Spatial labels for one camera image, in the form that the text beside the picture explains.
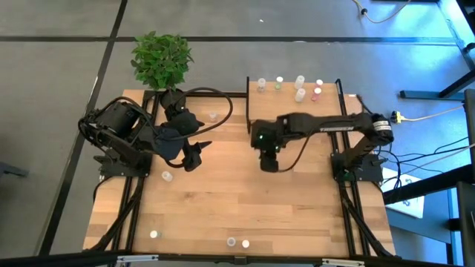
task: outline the green plant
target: green plant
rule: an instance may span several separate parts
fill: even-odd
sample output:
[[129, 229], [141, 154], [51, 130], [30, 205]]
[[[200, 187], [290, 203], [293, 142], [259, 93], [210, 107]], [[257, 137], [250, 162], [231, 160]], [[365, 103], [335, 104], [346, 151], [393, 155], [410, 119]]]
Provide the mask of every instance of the green plant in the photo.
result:
[[194, 62], [188, 42], [180, 36], [155, 36], [154, 31], [135, 39], [135, 60], [131, 64], [136, 79], [154, 90], [176, 90], [176, 85], [185, 81], [188, 62]]

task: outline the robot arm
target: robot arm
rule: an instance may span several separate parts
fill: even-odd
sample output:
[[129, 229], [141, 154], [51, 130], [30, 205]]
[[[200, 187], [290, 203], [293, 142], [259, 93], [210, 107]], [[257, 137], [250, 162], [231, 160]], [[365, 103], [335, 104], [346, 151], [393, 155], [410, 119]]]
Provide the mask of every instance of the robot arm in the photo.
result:
[[351, 114], [349, 116], [312, 116], [289, 113], [275, 122], [258, 119], [252, 124], [251, 146], [261, 151], [261, 169], [278, 172], [277, 153], [292, 140], [309, 138], [317, 133], [359, 131], [364, 138], [342, 156], [341, 167], [352, 171], [361, 166], [363, 157], [379, 145], [391, 143], [393, 132], [389, 121], [380, 114]]
[[[185, 108], [185, 99], [165, 109], [167, 122], [155, 126], [152, 115], [126, 97], [118, 97], [101, 110], [86, 114], [79, 121], [81, 134], [93, 145], [107, 151], [94, 159], [104, 164], [116, 164], [120, 169], [142, 170], [149, 167], [151, 154], [162, 157], [172, 168], [193, 171], [201, 164], [200, 153], [211, 142], [190, 145], [187, 135], [197, 132], [204, 124]], [[180, 150], [181, 164], [173, 164]]]

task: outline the gray floor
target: gray floor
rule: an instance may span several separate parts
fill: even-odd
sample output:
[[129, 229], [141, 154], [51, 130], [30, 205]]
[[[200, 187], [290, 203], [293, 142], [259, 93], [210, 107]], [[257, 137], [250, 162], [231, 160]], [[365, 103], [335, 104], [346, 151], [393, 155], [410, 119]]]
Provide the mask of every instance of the gray floor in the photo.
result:
[[[401, 4], [361, 2], [374, 19], [384, 18]], [[0, 1], [0, 36], [108, 36], [119, 4], [119, 0]], [[371, 24], [360, 21], [350, 0], [134, 0], [125, 10], [119, 36], [156, 30], [185, 36], [450, 38], [447, 14], [436, 4], [412, 3], [394, 20]], [[464, 26], [463, 21], [454, 21]], [[464, 34], [464, 42], [473, 37]], [[443, 111], [459, 103], [402, 100], [397, 97], [400, 90], [441, 90], [469, 71], [455, 42], [190, 45], [195, 63], [182, 89], [209, 86], [244, 91], [246, 76], [283, 76], [292, 81], [302, 74], [325, 82], [340, 78], [344, 90], [360, 93], [373, 111], [389, 114], [399, 110], [406, 117]], [[133, 43], [115, 44], [97, 107], [124, 89], [143, 88], [135, 82], [130, 66], [133, 47]], [[34, 253], [104, 50], [104, 42], [0, 42], [0, 161], [30, 170], [28, 178], [3, 176], [0, 180], [0, 257]], [[431, 152], [467, 135], [463, 111], [396, 125], [393, 130], [396, 154]], [[98, 179], [99, 166], [92, 160], [95, 154], [96, 149], [85, 145], [53, 244], [55, 254], [82, 247]], [[468, 154], [462, 153], [432, 168], [447, 171], [468, 162]], [[414, 175], [425, 178], [432, 173], [417, 170]], [[398, 229], [393, 229], [393, 238], [397, 253], [404, 258], [444, 260], [442, 243]]]

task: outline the wooden table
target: wooden table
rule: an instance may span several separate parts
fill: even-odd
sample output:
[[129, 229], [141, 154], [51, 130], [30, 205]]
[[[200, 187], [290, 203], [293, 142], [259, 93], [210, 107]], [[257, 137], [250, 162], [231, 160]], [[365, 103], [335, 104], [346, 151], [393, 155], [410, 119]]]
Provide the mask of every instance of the wooden table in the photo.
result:
[[[313, 115], [339, 115], [338, 94], [334, 84], [325, 84], [317, 102], [309, 96], [295, 103], [293, 83], [281, 91], [267, 84], [265, 93], [249, 84], [249, 119], [275, 119], [277, 115], [301, 111]], [[310, 94], [311, 84], [304, 86]], [[141, 102], [143, 90], [125, 90]], [[354, 96], [346, 95], [348, 113], [361, 112]], [[330, 167], [332, 145], [326, 134], [314, 135], [299, 163], [292, 171], [270, 174], [260, 170], [258, 151], [250, 147], [246, 129], [246, 99], [234, 98], [234, 111], [220, 127], [190, 139], [212, 140], [201, 154], [203, 164], [195, 171], [172, 169], [154, 157], [151, 175], [145, 181], [140, 206], [135, 252], [155, 254], [213, 254], [347, 257], [347, 241], [337, 185]], [[187, 107], [197, 118], [209, 122], [209, 113], [223, 118], [228, 105], [224, 98], [190, 97]], [[157, 123], [165, 119], [159, 109]], [[361, 138], [350, 133], [352, 145]], [[290, 142], [278, 155], [281, 168], [292, 164], [303, 140]], [[161, 178], [162, 171], [174, 175], [172, 182]], [[112, 178], [97, 192], [84, 248], [93, 246], [115, 220], [122, 196], [124, 178]], [[381, 192], [369, 182], [359, 182], [364, 218], [375, 236], [394, 252]], [[122, 233], [125, 246], [128, 224]], [[151, 231], [161, 237], [150, 238]], [[358, 228], [353, 222], [356, 250], [361, 253]], [[226, 240], [234, 237], [235, 247]], [[243, 240], [250, 241], [248, 249]]]

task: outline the white cable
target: white cable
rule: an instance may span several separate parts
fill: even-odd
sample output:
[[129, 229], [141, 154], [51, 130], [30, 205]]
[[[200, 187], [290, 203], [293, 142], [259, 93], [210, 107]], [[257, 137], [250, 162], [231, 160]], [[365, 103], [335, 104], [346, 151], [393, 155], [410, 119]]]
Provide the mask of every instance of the white cable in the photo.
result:
[[423, 119], [430, 119], [430, 118], [433, 118], [435, 116], [442, 115], [442, 114], [445, 114], [445, 113], [448, 113], [448, 112], [451, 112], [451, 111], [456, 111], [460, 108], [463, 108], [463, 105], [461, 105], [459, 107], [456, 107], [456, 108], [451, 108], [450, 110], [446, 110], [446, 111], [443, 111], [443, 112], [435, 113], [435, 114], [432, 114], [432, 115], [429, 115], [429, 116], [423, 116], [423, 117], [420, 117], [420, 118], [417, 118], [417, 119], [408, 119], [404, 116], [401, 116], [401, 121], [417, 122], [417, 121], [420, 121], [420, 120], [423, 120]]
[[[364, 9], [364, 7], [361, 5], [361, 3], [358, 1], [358, 0], [352, 0], [357, 6], [358, 6], [358, 10], [359, 10], [359, 13], [361, 14], [361, 11]], [[407, 0], [406, 4], [404, 4], [401, 8], [399, 8], [393, 15], [387, 17], [386, 19], [383, 19], [379, 22], [376, 22], [374, 20], [372, 20], [369, 16], [368, 16], [368, 12], [365, 12], [364, 15], [368, 18], [368, 20], [374, 24], [378, 24], [378, 23], [383, 23], [385, 21], [388, 21], [390, 19], [392, 19], [395, 15], [397, 15], [399, 12], [401, 12], [401, 10], [403, 8], [405, 8], [412, 0]]]
[[463, 151], [466, 151], [467, 149], [470, 149], [470, 148], [472, 148], [472, 147], [474, 147], [474, 146], [475, 146], [475, 143], [474, 143], [474, 144], [471, 144], [471, 145], [469, 145], [469, 146], [467, 146], [467, 147], [464, 147], [464, 148], [460, 149], [459, 151], [455, 151], [455, 152], [452, 153], [452, 154], [448, 154], [447, 156], [443, 156], [443, 157], [438, 158], [438, 159], [435, 159], [435, 160], [433, 160], [433, 161], [431, 161], [431, 162], [427, 162], [427, 163], [425, 163], [425, 164], [422, 164], [422, 165], [420, 165], [419, 167], [414, 168], [414, 169], [412, 169], [412, 170], [410, 170], [410, 171], [406, 171], [405, 173], [403, 173], [403, 174], [401, 174], [401, 175], [409, 174], [410, 172], [415, 171], [415, 170], [417, 170], [418, 168], [424, 167], [424, 166], [429, 165], [429, 164], [432, 164], [432, 163], [434, 163], [434, 162], [438, 162], [439, 160], [442, 160], [442, 159], [447, 159], [447, 158], [450, 157], [450, 156], [457, 155], [458, 153], [462, 153]]

